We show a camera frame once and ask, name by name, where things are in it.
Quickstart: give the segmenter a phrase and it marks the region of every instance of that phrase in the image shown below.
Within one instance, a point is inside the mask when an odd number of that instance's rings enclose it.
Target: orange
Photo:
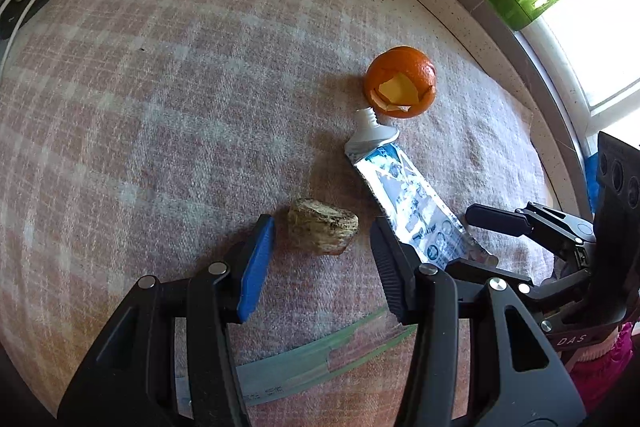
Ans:
[[[394,118],[424,113],[436,97],[436,70],[424,53],[398,46],[373,60],[364,96],[376,112]]]

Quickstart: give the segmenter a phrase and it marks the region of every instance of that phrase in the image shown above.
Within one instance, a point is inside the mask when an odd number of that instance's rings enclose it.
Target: blue gripper pad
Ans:
[[[240,324],[249,318],[258,304],[273,253],[274,240],[275,220],[268,214],[262,214],[255,225],[252,237],[242,248],[242,254],[247,255],[248,260],[242,274],[240,298],[236,308]]]

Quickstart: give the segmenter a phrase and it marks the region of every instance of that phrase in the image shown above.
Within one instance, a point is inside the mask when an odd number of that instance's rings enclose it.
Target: crumpled toothpaste tube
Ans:
[[[371,108],[356,111],[356,125],[344,152],[369,185],[398,240],[414,247],[423,263],[443,270],[459,257],[497,266],[498,258],[465,230],[404,151],[392,143],[398,131],[380,125]]]

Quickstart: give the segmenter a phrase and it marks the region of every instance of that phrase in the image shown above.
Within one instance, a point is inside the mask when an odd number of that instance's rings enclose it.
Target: pink fabric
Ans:
[[[631,360],[634,353],[631,330],[632,324],[626,323],[611,351],[599,359],[574,365],[570,375],[587,413],[591,413],[601,402]]]

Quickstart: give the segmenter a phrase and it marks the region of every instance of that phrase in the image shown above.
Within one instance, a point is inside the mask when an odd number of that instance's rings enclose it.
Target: wood chunk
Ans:
[[[316,255],[340,255],[358,232],[358,216],[318,200],[295,201],[288,220],[292,243]]]

